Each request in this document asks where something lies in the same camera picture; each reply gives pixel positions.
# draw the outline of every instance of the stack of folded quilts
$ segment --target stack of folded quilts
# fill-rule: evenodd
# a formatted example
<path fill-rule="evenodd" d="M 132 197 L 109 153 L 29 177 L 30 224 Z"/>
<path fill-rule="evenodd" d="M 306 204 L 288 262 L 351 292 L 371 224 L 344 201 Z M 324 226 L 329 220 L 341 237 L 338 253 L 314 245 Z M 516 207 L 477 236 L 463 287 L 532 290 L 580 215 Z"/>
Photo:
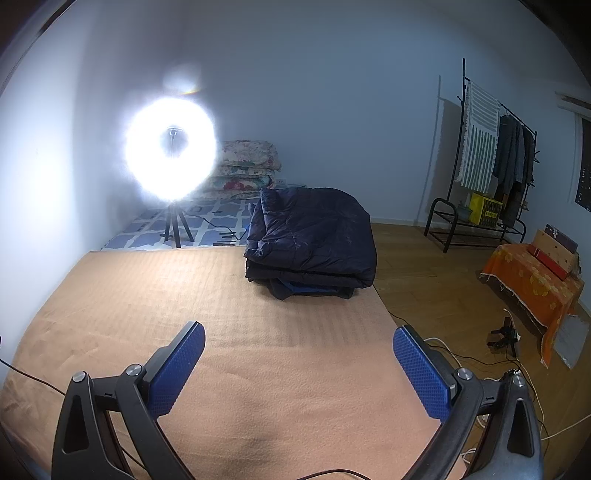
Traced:
<path fill-rule="evenodd" d="M 275 187 L 275 172 L 280 169 L 277 149 L 270 142 L 223 142 L 213 173 L 197 194 L 210 199 L 255 198 L 261 189 Z"/>
<path fill-rule="evenodd" d="M 350 298 L 370 287 L 377 255 L 369 214 L 335 189 L 261 190 L 250 204 L 246 277 L 291 295 Z"/>

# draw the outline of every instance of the blue checkered sheet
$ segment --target blue checkered sheet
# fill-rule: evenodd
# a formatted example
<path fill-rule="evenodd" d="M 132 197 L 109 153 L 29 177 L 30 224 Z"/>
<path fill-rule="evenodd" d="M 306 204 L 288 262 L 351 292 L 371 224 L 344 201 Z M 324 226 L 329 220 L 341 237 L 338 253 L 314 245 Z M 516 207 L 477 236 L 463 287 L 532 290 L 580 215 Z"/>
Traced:
<path fill-rule="evenodd" d="M 230 243 L 231 239 L 223 238 L 220 234 L 227 234 L 230 228 L 240 237 L 245 232 L 250 221 L 248 204 L 256 200 L 194 200 L 192 202 L 179 203 L 185 211 L 185 218 L 189 229 L 195 238 L 189 241 L 183 224 L 178 221 L 181 246 L 183 248 L 210 247 L 214 243 Z M 174 248 L 174 238 L 165 242 L 164 233 L 166 227 L 167 209 L 148 209 L 137 217 L 119 235 L 112 238 L 102 250 L 158 250 Z M 209 220 L 219 228 L 209 225 L 202 218 Z M 246 235 L 240 242 L 232 245 L 246 245 Z"/>

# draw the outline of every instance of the yellow box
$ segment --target yellow box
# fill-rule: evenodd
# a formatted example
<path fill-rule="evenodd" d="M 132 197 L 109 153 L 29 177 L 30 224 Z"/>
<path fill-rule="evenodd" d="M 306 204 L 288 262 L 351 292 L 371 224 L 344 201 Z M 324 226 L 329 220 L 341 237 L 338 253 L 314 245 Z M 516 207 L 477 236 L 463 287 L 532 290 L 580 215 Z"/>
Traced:
<path fill-rule="evenodd" d="M 502 202 L 472 193 L 470 199 L 470 221 L 475 225 L 495 227 L 503 208 Z"/>

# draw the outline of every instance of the floral tablecloth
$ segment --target floral tablecloth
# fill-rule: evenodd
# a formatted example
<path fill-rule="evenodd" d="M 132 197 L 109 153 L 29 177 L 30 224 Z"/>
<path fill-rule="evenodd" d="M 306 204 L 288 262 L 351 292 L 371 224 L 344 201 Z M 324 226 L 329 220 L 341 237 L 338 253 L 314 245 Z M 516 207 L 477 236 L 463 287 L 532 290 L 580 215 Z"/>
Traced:
<path fill-rule="evenodd" d="M 496 277 L 537 322 L 547 327 L 542 338 L 541 362 L 548 367 L 558 327 L 579 300 L 584 282 L 571 276 L 561 281 L 527 247 L 527 244 L 500 245 L 480 276 Z"/>

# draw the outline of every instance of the metal screw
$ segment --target metal screw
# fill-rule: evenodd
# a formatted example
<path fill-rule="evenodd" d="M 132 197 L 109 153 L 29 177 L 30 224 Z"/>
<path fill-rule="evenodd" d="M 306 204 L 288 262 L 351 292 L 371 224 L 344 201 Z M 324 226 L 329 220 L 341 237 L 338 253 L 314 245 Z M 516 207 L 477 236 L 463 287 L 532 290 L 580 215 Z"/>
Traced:
<path fill-rule="evenodd" d="M 513 375 L 513 383 L 518 387 L 524 387 L 525 378 L 523 378 L 521 375 Z"/>
<path fill-rule="evenodd" d="M 462 380 L 470 380 L 474 376 L 474 374 L 467 368 L 459 368 L 457 370 L 457 376 L 460 377 Z"/>
<path fill-rule="evenodd" d="M 139 373 L 142 371 L 142 366 L 139 364 L 133 364 L 127 367 L 125 373 L 128 374 L 130 377 L 137 377 Z"/>
<path fill-rule="evenodd" d="M 72 375 L 72 381 L 76 383 L 80 383 L 86 378 L 86 372 L 76 372 Z"/>

